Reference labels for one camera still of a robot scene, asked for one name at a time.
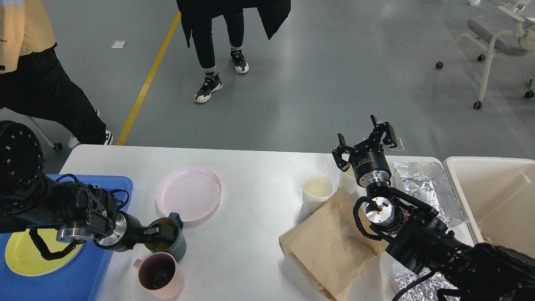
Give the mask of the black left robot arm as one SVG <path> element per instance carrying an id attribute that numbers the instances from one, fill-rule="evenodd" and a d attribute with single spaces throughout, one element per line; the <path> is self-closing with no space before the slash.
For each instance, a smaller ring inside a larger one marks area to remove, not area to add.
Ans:
<path id="1" fill-rule="evenodd" d="M 105 190 L 76 176 L 72 181 L 47 176 L 40 143 L 27 126 L 5 120 L 0 135 L 1 233 L 28 230 L 44 259 L 63 258 L 90 241 L 115 252 L 138 243 L 162 252 L 181 242 L 178 214 L 144 227 L 123 210 L 127 201 L 115 197 L 118 190 Z"/>

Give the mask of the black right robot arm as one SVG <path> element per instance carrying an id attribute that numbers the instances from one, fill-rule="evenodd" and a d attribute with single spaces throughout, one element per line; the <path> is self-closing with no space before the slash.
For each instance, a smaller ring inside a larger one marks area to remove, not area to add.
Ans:
<path id="1" fill-rule="evenodd" d="M 386 241 L 386 252 L 411 272 L 430 270 L 393 300 L 439 273 L 453 285 L 436 290 L 440 301 L 449 296 L 461 301 L 533 301 L 534 259 L 500 245 L 460 242 L 435 208 L 393 187 L 383 147 L 397 147 L 394 128 L 373 115 L 371 120 L 369 137 L 354 146 L 338 134 L 339 145 L 332 155 L 341 171 L 353 169 L 357 185 L 366 190 L 353 207 L 360 233 Z"/>

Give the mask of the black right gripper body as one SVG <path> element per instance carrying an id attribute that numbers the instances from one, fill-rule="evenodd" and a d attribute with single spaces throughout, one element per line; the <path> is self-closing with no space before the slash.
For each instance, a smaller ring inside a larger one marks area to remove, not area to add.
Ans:
<path id="1" fill-rule="evenodd" d="M 372 183 L 390 184 L 392 173 L 384 155 L 382 145 L 355 145 L 351 165 L 356 183 L 367 187 Z"/>

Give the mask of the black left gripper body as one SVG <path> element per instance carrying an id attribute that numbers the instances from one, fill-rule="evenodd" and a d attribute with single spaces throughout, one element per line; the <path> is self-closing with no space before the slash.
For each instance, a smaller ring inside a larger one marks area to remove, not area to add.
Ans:
<path id="1" fill-rule="evenodd" d="M 136 217 L 120 211 L 115 219 L 112 234 L 104 238 L 96 238 L 95 244 L 105 250 L 125 252 L 144 240 L 146 229 L 147 227 L 144 227 Z"/>

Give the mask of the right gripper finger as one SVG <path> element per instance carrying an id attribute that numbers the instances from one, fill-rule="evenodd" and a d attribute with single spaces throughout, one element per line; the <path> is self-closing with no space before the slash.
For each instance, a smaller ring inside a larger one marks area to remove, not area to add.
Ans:
<path id="1" fill-rule="evenodd" d="M 358 149 L 355 146 L 346 145 L 345 137 L 342 134 L 337 134 L 339 144 L 336 149 L 332 150 L 332 156 L 336 162 L 336 166 L 342 172 L 346 172 L 352 165 L 349 158 L 343 158 L 343 155 L 352 156 L 357 154 Z"/>
<path id="2" fill-rule="evenodd" d="M 379 122 L 374 115 L 370 116 L 373 123 L 373 130 L 367 139 L 368 152 L 384 152 L 386 149 L 396 149 L 399 147 L 395 131 L 390 122 Z"/>

